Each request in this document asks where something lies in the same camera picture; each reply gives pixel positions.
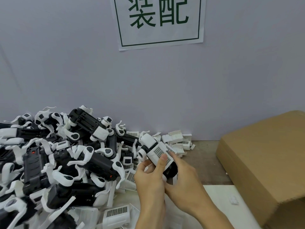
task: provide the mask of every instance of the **chinese character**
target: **chinese character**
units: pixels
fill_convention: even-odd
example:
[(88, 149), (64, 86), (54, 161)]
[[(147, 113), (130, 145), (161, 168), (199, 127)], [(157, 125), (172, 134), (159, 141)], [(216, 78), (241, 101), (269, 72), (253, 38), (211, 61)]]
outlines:
[[(152, 4), (148, 4), (147, 1), (148, 0), (144, 0), (145, 4), (141, 5), (141, 8), (145, 8), (145, 7), (152, 7)], [(134, 8), (136, 8), (137, 11), (139, 11), (139, 4), (138, 4), (138, 0), (135, 0), (135, 4), (129, 8), (129, 11), (132, 11)], [(156, 24), (151, 23), (150, 21), (153, 19), (153, 17), (151, 15), (155, 15), (155, 12), (151, 12), (151, 13), (144, 13), (142, 9), (140, 9), (140, 13), (139, 14), (134, 14), (134, 15), (129, 15), (130, 18), (134, 18), (137, 17), (137, 20), (135, 20), (135, 22), (133, 22), (132, 24), (130, 24), (131, 26), (134, 26), (135, 24), (137, 24), (137, 28), (141, 28), (144, 23), (140, 23), (140, 20), (143, 19), (144, 22), (146, 22), (147, 25), (149, 26), (153, 26), (155, 27)], [(145, 16), (150, 15), (150, 18), (147, 20), (145, 18)]]
[[(184, 0), (183, 2), (176, 3), (176, 22), (177, 24), (187, 23), (189, 17), (186, 16), (185, 20), (179, 20), (179, 6), (186, 5), (188, 0)], [(167, 10), (170, 11), (170, 14), (162, 14), (165, 13), (167, 5)], [(174, 0), (159, 0), (159, 9), (160, 9), (160, 26), (163, 26), (163, 23), (172, 23), (174, 24)]]

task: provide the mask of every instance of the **white wall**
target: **white wall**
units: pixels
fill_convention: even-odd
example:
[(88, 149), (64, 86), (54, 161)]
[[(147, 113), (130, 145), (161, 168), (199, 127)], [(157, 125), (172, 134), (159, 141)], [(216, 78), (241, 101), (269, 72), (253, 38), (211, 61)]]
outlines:
[(0, 0), (0, 44), (17, 78), (0, 62), (0, 120), (85, 104), (131, 130), (208, 140), (305, 110), (304, 7), (207, 0), (203, 44), (119, 52), (109, 0)]

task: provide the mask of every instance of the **person's left hand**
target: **person's left hand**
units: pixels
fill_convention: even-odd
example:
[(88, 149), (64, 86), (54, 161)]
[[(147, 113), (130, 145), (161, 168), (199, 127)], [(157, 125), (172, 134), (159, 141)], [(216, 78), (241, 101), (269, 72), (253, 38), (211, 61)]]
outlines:
[(150, 160), (138, 165), (135, 174), (135, 184), (140, 198), (141, 211), (136, 229), (162, 228), (165, 215), (164, 182), (162, 174), (167, 161), (167, 155), (163, 154), (157, 167)]

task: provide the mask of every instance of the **person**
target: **person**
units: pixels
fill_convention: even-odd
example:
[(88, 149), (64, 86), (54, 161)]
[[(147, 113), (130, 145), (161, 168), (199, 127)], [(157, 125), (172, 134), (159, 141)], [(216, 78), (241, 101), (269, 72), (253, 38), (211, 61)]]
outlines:
[(234, 229), (205, 191), (196, 170), (176, 154), (170, 153), (178, 167), (179, 178), (176, 185), (162, 180), (167, 155), (163, 154), (157, 166), (146, 160), (138, 165), (135, 183), (140, 199), (140, 216), (135, 229), (162, 229), (165, 216), (164, 195), (167, 194), (183, 212), (196, 218), (205, 229)]

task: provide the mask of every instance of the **white paper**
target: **white paper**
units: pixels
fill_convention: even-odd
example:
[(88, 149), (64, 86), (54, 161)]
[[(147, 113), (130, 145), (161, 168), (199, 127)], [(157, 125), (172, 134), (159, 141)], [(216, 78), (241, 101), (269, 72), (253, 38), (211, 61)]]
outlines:
[(110, 3), (120, 51), (203, 42), (206, 0)]

